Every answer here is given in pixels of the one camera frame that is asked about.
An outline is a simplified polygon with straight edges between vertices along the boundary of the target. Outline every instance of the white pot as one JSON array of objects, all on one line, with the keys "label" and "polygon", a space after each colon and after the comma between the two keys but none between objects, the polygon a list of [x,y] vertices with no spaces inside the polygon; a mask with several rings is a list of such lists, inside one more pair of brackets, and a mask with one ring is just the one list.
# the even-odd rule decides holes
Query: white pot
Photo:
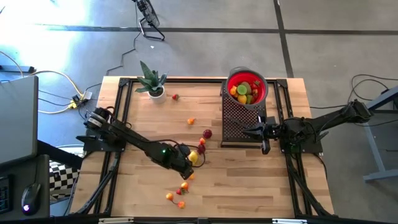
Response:
[{"label": "white pot", "polygon": [[163,88],[163,93],[160,96],[151,96],[148,92],[148,96],[149,98],[154,102],[154,103],[164,103],[166,101],[166,89],[164,88],[164,86],[162,86]]}]

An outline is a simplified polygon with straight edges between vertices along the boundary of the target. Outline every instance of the wooden table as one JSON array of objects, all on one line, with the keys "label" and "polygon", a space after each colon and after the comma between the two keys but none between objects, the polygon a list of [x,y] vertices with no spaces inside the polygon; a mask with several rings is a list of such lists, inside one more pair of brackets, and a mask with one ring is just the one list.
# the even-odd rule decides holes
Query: wooden table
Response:
[{"label": "wooden table", "polygon": [[[114,106],[119,78],[104,77],[98,106]],[[287,82],[294,115],[311,117],[303,79],[288,78]],[[140,84],[134,84],[133,91],[138,86]],[[220,148],[220,86],[219,83],[166,83],[168,98],[161,105],[153,104],[147,93],[133,92],[127,121],[146,138],[174,139],[197,145],[205,129],[211,129],[213,136],[206,142],[206,164],[195,169],[195,180],[188,180],[190,193],[174,194],[176,202],[185,201],[185,209],[179,209],[165,198],[183,182],[180,175],[154,164],[142,151],[129,145],[121,158],[113,217],[294,216],[285,158],[277,141],[271,141],[272,149],[266,156],[260,149]],[[277,117],[271,91],[272,88],[266,101],[267,115]],[[175,93],[180,95],[178,101],[171,99]],[[195,124],[188,125],[188,118],[196,118]],[[84,160],[71,211],[81,208],[98,185],[103,157],[103,152],[95,152]],[[322,164],[311,154],[303,155],[303,164],[308,187],[324,208],[333,213]],[[103,197],[104,209],[108,187]],[[298,197],[304,211],[299,190]]]}]

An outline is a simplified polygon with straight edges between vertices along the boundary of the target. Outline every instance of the gray floor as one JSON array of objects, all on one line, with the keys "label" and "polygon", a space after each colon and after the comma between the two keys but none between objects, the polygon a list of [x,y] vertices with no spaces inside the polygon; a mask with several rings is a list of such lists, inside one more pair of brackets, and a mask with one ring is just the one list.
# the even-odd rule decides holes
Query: gray floor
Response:
[{"label": "gray floor", "polygon": [[[398,2],[391,0],[279,0],[286,29],[397,30]],[[153,0],[161,27],[277,29],[273,0]],[[0,14],[0,49],[20,64],[58,70],[71,76],[81,91],[99,83],[107,69],[119,65],[132,48],[135,32],[48,31],[33,24],[135,27],[130,0],[8,1]],[[139,37],[137,51],[124,58],[124,68],[109,75],[140,75],[139,61],[170,75],[227,76],[244,65],[266,77],[286,77],[279,34],[168,32],[165,42]],[[398,35],[287,35],[295,77],[305,79],[313,106],[344,104],[351,77],[359,73],[398,78]],[[0,64],[11,64],[0,56]],[[0,79],[19,78],[1,73]],[[63,96],[75,94],[56,74],[40,75],[40,89]],[[388,87],[398,84],[383,81]],[[93,89],[98,94],[99,88]],[[375,98],[383,87],[365,83],[358,92]],[[68,103],[40,94],[40,97]],[[42,110],[58,110],[40,102]],[[313,110],[319,116],[331,110]],[[386,126],[398,132],[398,123]],[[79,144],[82,119],[71,110],[39,114],[39,139],[54,146]],[[365,184],[363,175],[377,171],[363,128],[345,124],[324,138],[331,198],[337,215],[398,222],[398,178]],[[386,167],[397,168],[398,153],[381,146]]]}]

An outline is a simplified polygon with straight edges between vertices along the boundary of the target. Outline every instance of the computer mouse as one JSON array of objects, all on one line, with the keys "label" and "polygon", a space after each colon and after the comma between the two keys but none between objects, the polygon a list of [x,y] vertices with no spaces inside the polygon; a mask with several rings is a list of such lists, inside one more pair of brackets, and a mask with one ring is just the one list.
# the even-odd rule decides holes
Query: computer mouse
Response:
[{"label": "computer mouse", "polygon": [[21,209],[24,215],[34,215],[40,207],[40,184],[27,186],[22,194]]}]

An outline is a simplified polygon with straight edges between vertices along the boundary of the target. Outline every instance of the potted plant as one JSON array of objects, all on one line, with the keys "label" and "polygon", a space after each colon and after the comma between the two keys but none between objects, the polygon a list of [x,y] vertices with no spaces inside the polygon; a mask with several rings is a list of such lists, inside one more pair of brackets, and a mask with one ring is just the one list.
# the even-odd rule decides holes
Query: potted plant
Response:
[{"label": "potted plant", "polygon": [[166,90],[163,84],[166,82],[167,74],[163,74],[159,78],[158,71],[151,71],[144,62],[140,61],[140,63],[144,77],[137,77],[137,79],[144,87],[136,89],[136,92],[147,91],[154,103],[164,103],[166,101]]}]

